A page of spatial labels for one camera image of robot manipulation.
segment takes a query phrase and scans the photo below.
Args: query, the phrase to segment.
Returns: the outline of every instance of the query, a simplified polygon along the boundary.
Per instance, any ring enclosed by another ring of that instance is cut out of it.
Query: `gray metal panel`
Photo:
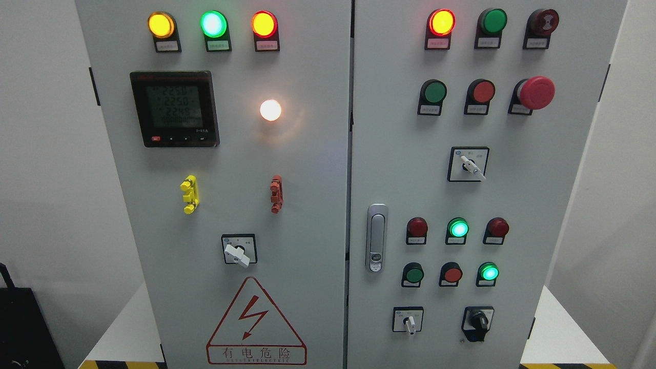
[[[348,365],[350,368],[514,368],[528,336],[565,207],[599,97],[626,1],[375,1],[356,3],[354,129]],[[451,50],[424,51],[426,19],[440,7],[457,21]],[[481,11],[508,13],[499,50],[474,50]],[[522,50],[527,17],[552,7],[560,25],[549,50]],[[533,116],[509,116],[519,80],[544,75],[556,98]],[[418,116],[427,79],[446,83],[440,117]],[[469,84],[497,88],[488,116],[464,116]],[[488,146],[484,183],[448,183],[452,146]],[[389,207],[386,266],[367,272],[367,207]],[[413,217],[429,224],[428,244],[405,245]],[[470,225],[464,246],[444,244],[450,219]],[[504,217],[503,246],[483,245],[488,220]],[[408,262],[422,264],[421,288],[402,288]],[[437,286],[440,268],[460,264],[457,288]],[[475,287],[483,262],[501,274],[492,288]],[[423,306],[422,332],[393,333],[395,306]],[[467,306],[495,308],[485,343],[461,343]]]
[[[308,367],[340,367],[350,2],[80,0],[77,8],[169,368],[211,367],[205,346],[250,275],[307,345]],[[211,9],[229,21],[231,53],[205,52],[199,17]],[[250,20],[260,9],[277,16],[280,53],[253,49]],[[175,17],[181,53],[155,53],[153,11]],[[212,71],[219,147],[144,148],[135,70]],[[283,107],[277,123],[259,116],[267,98]],[[187,216],[178,186],[189,174],[201,203]],[[285,196],[277,215],[275,174]],[[255,233],[258,263],[225,265],[224,233]]]

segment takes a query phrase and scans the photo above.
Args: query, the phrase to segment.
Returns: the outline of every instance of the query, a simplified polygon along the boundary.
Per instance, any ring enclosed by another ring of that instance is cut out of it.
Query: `white switch handle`
[[[465,155],[461,156],[460,160],[462,160],[462,163],[467,171],[478,178],[479,181],[484,182],[486,180],[485,176],[483,175],[483,171],[476,165],[476,163],[469,160]]]
[[[403,323],[405,324],[405,330],[408,332],[408,335],[412,336],[417,332],[415,328],[415,317],[408,316]]]
[[[228,256],[232,261],[241,265],[244,268],[248,268],[251,263],[251,258],[244,255],[244,250],[242,248],[236,248],[231,244],[226,245],[226,249],[223,252]]]

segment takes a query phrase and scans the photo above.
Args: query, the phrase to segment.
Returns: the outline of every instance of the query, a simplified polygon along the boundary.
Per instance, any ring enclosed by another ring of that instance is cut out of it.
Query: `electrical hazard triangle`
[[[305,365],[308,348],[255,277],[247,277],[207,342],[210,364]]]

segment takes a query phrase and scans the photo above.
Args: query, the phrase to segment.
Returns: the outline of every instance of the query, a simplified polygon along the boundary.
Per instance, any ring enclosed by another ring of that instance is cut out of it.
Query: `emergency stop button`
[[[546,108],[556,95],[556,85],[544,76],[523,79],[515,86],[509,114],[530,116],[534,110]]]

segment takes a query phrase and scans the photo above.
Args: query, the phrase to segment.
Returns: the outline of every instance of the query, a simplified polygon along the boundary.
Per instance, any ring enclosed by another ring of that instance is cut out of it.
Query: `yellow indicator light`
[[[268,11],[258,11],[251,19],[253,32],[260,37],[271,37],[278,29],[276,16]]]
[[[268,121],[275,121],[280,118],[283,108],[280,103],[274,99],[266,100],[260,105],[260,115]]]
[[[154,12],[148,17],[148,29],[158,39],[168,38],[175,31],[173,17],[167,12]]]
[[[445,36],[453,31],[455,15],[449,9],[438,9],[430,15],[428,27],[436,36]]]

